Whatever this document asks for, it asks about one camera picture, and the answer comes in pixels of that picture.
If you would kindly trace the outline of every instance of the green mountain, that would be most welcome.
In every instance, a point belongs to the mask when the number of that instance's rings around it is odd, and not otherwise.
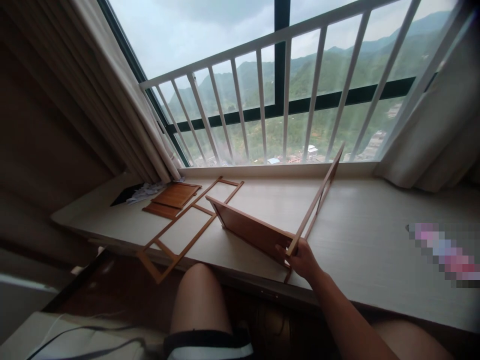
[[[407,37],[403,42],[388,78],[389,81],[414,77],[418,74],[420,68],[428,59],[431,45],[434,43],[440,29],[445,24],[448,15],[448,11],[440,11],[414,21],[411,24]],[[354,89],[378,83],[388,57],[390,56],[390,52],[392,51],[398,32],[399,30],[396,30],[390,36],[382,37],[376,41],[364,41],[362,43],[350,88]],[[352,47],[347,49],[332,47],[323,52],[320,79],[317,89],[318,95],[342,90],[350,64],[352,51]],[[316,53],[314,53],[291,60],[290,100],[309,98],[311,96],[316,56]],[[263,62],[262,71],[265,104],[273,104],[275,64],[273,62]],[[244,110],[257,108],[260,105],[257,63],[243,62],[237,68],[237,73],[242,108]],[[224,113],[238,111],[232,73],[216,73],[215,81]],[[199,84],[198,89],[207,116],[217,115],[218,107],[210,76],[207,76]],[[200,113],[192,90],[190,88],[179,89],[179,93],[190,119],[199,119]],[[367,146],[370,137],[375,132],[388,128],[390,122],[395,118],[395,116],[391,116],[392,112],[390,110],[391,108],[398,106],[401,102],[401,98],[382,100],[379,102],[363,138],[359,153],[361,153]],[[168,105],[177,122],[185,121],[184,113],[175,94],[170,99]],[[338,128],[333,152],[335,152],[340,146],[341,141],[346,141],[344,151],[346,154],[352,151],[369,105],[369,103],[366,103],[345,107]],[[337,109],[327,109],[315,112],[310,143],[318,148],[319,154],[325,154],[327,150],[336,114]],[[298,154],[303,151],[307,117],[308,113],[291,115],[289,117],[290,120],[288,123],[287,134],[288,154]],[[246,163],[263,163],[262,130],[260,121],[246,123],[246,129],[248,132],[247,141],[250,159],[246,159],[245,156],[245,146],[240,125],[229,125],[228,127],[228,135],[236,154],[235,163],[237,165]],[[197,136],[199,137],[199,141],[202,144],[205,144],[205,146],[202,145],[202,147],[205,147],[204,153],[211,153],[211,150],[208,151],[210,145],[206,134],[204,133],[204,130],[197,131]],[[219,152],[228,154],[223,129],[221,127],[214,128],[213,133],[216,138],[217,146],[220,148]],[[200,154],[191,134],[182,134],[184,135],[185,141],[187,142],[188,148],[193,157],[198,157]],[[283,141],[282,119],[267,119],[266,134],[268,150],[267,157],[272,158],[280,155],[282,152]],[[231,162],[228,155],[223,156],[223,159],[227,163]]]

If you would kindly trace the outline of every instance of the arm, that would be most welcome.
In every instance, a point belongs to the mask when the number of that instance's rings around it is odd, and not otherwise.
[[[344,360],[398,359],[330,275],[320,268],[305,240],[298,242],[295,256],[287,257],[285,249],[278,245],[277,250],[310,284]]]

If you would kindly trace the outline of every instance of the white metal railing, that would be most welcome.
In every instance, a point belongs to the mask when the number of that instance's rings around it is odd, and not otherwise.
[[[236,93],[236,100],[237,100],[237,106],[238,106],[238,114],[240,118],[240,124],[241,124],[241,130],[242,130],[242,135],[243,135],[243,141],[244,141],[244,147],[245,147],[245,152],[246,152],[246,157],[247,159],[250,159],[250,154],[249,154],[249,147],[248,147],[248,142],[247,142],[247,132],[246,132],[246,127],[245,127],[245,119],[244,119],[244,113],[242,109],[242,99],[240,95],[240,86],[239,86],[239,79],[238,79],[238,74],[237,74],[237,67],[236,67],[236,58],[248,53],[255,52],[256,53],[256,63],[257,63],[257,75],[258,75],[258,89],[259,89],[259,105],[260,105],[260,121],[261,121],[261,130],[262,130],[262,141],[263,141],[263,158],[264,158],[264,164],[267,163],[267,141],[266,141],[266,120],[265,120],[265,100],[264,100],[264,84],[263,84],[263,72],[262,72],[262,49],[269,47],[271,45],[285,42],[286,43],[286,51],[285,51],[285,74],[284,74],[284,108],[283,108],[283,146],[282,146],[282,162],[284,163],[286,161],[286,155],[287,155],[287,132],[288,132],[288,117],[289,117],[289,93],[290,93],[290,60],[291,60],[291,50],[292,50],[292,38],[297,37],[299,35],[309,33],[311,31],[320,29],[320,36],[318,40],[318,48],[317,48],[317,54],[316,54],[316,60],[315,60],[315,68],[314,68],[314,74],[313,74],[313,84],[312,84],[312,90],[311,90],[311,97],[310,97],[310,106],[309,106],[309,111],[308,111],[308,120],[307,120],[307,127],[306,127],[306,138],[305,138],[305,146],[303,150],[303,155],[302,155],[302,162],[305,162],[307,159],[308,155],[308,149],[309,149],[309,141],[310,141],[310,136],[311,136],[311,130],[312,130],[312,122],[313,122],[313,116],[314,116],[314,111],[315,111],[315,102],[316,102],[316,97],[317,97],[317,89],[319,85],[319,79],[320,79],[320,73],[321,73],[321,66],[322,66],[322,58],[323,58],[323,52],[324,52],[324,47],[325,47],[325,40],[327,36],[327,30],[330,24],[340,22],[342,20],[357,16],[357,15],[362,15],[361,21],[360,21],[360,26],[358,28],[355,44],[353,47],[352,51],[352,56],[350,60],[350,64],[348,67],[347,75],[346,75],[346,80],[341,92],[341,97],[340,97],[340,102],[338,105],[338,110],[337,114],[335,117],[335,121],[333,124],[333,129],[332,133],[330,136],[330,141],[328,144],[327,152],[325,155],[325,161],[329,161],[330,154],[332,152],[332,148],[334,146],[335,138],[337,135],[337,130],[339,128],[340,120],[342,118],[342,113],[345,107],[345,103],[347,100],[347,95],[350,89],[352,77],[354,74],[355,66],[359,57],[360,49],[362,46],[363,38],[365,35],[365,31],[367,29],[367,25],[369,23],[369,18],[370,14],[373,9],[383,7],[387,4],[394,3],[399,0],[359,0],[356,2],[352,2],[350,4],[347,4],[345,6],[339,7],[337,9],[334,9],[332,11],[326,12],[324,14],[318,15],[316,17],[313,17],[311,19],[308,19],[306,21],[297,23],[295,25],[286,27],[284,29],[281,29],[279,31],[276,31],[274,33],[271,33],[269,35],[260,37],[256,40],[247,42],[245,44],[239,45],[237,47],[234,47],[230,50],[226,50],[223,52],[220,52],[218,54],[215,54],[213,56],[207,57],[203,60],[194,62],[190,65],[181,67],[179,69],[176,69],[174,71],[168,72],[164,75],[149,79],[147,81],[144,81],[140,83],[140,88],[145,91],[150,88],[155,88],[163,102],[163,105],[171,119],[171,122],[173,126],[175,127],[175,130],[178,133],[178,137],[183,144],[183,148],[186,152],[186,156],[189,158],[189,160],[192,161],[192,164],[195,164],[195,159],[192,157],[192,154],[189,151],[189,148],[187,146],[187,143],[184,140],[184,137],[182,136],[182,133],[180,132],[180,129],[178,127],[178,124],[176,120],[174,119],[174,116],[172,114],[171,109],[169,108],[169,104],[166,101],[164,94],[162,93],[160,89],[160,84],[164,83],[171,83],[174,89],[174,92],[178,98],[178,101],[180,103],[180,107],[185,115],[186,121],[188,122],[188,126],[190,127],[191,133],[193,135],[193,138],[196,142],[196,145],[198,146],[199,153],[201,155],[201,158],[205,164],[207,164],[207,159],[205,157],[205,154],[202,150],[202,147],[200,145],[199,139],[197,137],[197,134],[195,132],[194,126],[192,124],[192,121],[190,120],[189,114],[187,112],[187,109],[185,107],[185,104],[182,100],[182,97],[180,95],[180,92],[178,90],[177,84],[176,84],[176,79],[180,77],[184,77],[185,75],[187,76],[193,96],[195,98],[196,104],[198,106],[198,110],[203,122],[203,125],[206,130],[206,134],[208,136],[208,140],[210,143],[210,146],[212,148],[214,157],[217,161],[217,164],[220,164],[220,158],[218,154],[218,149],[216,147],[212,131],[211,131],[211,126],[209,123],[209,120],[205,114],[204,106],[202,104],[202,100],[199,95],[199,90],[197,86],[197,82],[195,80],[194,72],[200,71],[203,69],[208,69],[210,79],[212,82],[212,88],[213,88],[213,93],[215,96],[216,104],[218,106],[218,113],[221,119],[221,124],[223,127],[223,131],[225,134],[225,140],[226,144],[228,147],[229,155],[231,158],[231,161],[233,165],[235,165],[235,160],[234,160],[234,152],[232,149],[232,144],[230,141],[230,138],[228,136],[228,130],[227,130],[227,125],[225,122],[225,117],[224,113],[222,111],[222,105],[220,102],[219,98],[219,92],[217,88],[217,84],[215,81],[215,76],[213,72],[213,66],[229,61],[231,64],[231,69],[232,69],[232,75],[233,75],[233,82],[234,82],[234,88],[235,88],[235,93]],[[370,103],[370,106],[368,108],[365,120],[363,122],[363,125],[361,127],[361,130],[358,134],[358,137],[356,139],[355,145],[353,147],[353,151],[350,154],[349,161],[353,161],[358,150],[360,147],[360,144],[362,142],[362,139],[365,135],[365,132],[367,130],[367,127],[370,123],[370,120],[372,118],[372,115],[375,111],[375,108],[380,100],[380,96],[382,94],[382,91],[385,88],[385,84],[387,83],[387,80],[389,78],[390,72],[394,66],[395,60],[399,54],[400,48],[402,47],[402,44],[405,40],[405,37],[407,36],[407,32],[409,30],[409,27],[413,21],[413,18],[415,16],[415,13],[417,11],[417,8],[420,4],[421,0],[412,0],[409,8],[406,12],[405,18],[402,22],[402,25],[399,29],[397,38],[394,42],[393,49],[391,50],[390,56],[388,58],[388,61],[385,65],[384,71],[382,73],[382,76],[380,78],[380,81],[378,82],[378,85],[376,87],[373,99]],[[420,73],[419,76],[416,77],[415,82],[409,92],[409,95],[407,96],[407,99],[403,102],[398,115],[396,116],[395,120],[400,119],[401,122],[405,122],[405,118],[408,117],[410,112],[412,111],[413,107],[417,103],[418,99],[420,98],[421,94],[425,90],[428,81],[432,78],[435,70],[437,69],[440,61],[444,58],[448,48],[452,44],[453,40],[455,39],[455,36],[458,34],[460,31],[461,26],[465,23],[468,14],[470,13],[469,11],[465,11],[464,8],[465,5],[461,4],[461,1],[458,2],[456,7],[453,9],[451,12],[446,26],[443,28],[443,31],[440,33],[438,37],[438,44],[436,45],[434,49],[434,56],[431,57],[431,60],[428,62],[428,64],[425,66],[425,69]],[[152,106],[150,100],[148,100],[150,103],[150,106],[153,110],[153,112],[156,114],[156,111],[154,110],[154,107]],[[161,121],[159,121],[161,129],[166,133],[165,127],[162,125]],[[390,131],[387,136],[385,137],[382,145],[380,146],[379,150],[377,151],[376,154],[376,160],[381,156],[381,152],[383,152],[384,146],[386,144],[386,140],[388,137],[391,135],[392,131]]]

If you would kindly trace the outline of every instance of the floor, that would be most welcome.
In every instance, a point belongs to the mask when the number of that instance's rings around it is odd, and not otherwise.
[[[168,333],[182,276],[181,271],[174,270],[156,285],[138,259],[104,251],[44,311],[84,317],[108,314],[110,319]],[[223,286],[223,293],[232,324],[247,322],[259,359],[329,359],[336,353],[321,317],[228,286]],[[362,313],[370,322],[385,317],[373,309]],[[427,331],[435,336],[439,329]],[[439,337],[448,338],[445,331],[436,337],[452,354],[463,355],[463,351],[457,352],[458,341],[442,342]]]

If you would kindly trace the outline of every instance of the shorts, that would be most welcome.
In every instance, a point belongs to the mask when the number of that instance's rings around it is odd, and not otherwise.
[[[163,342],[167,360],[253,359],[248,331],[238,328],[233,335],[218,330],[192,330],[169,335]]]

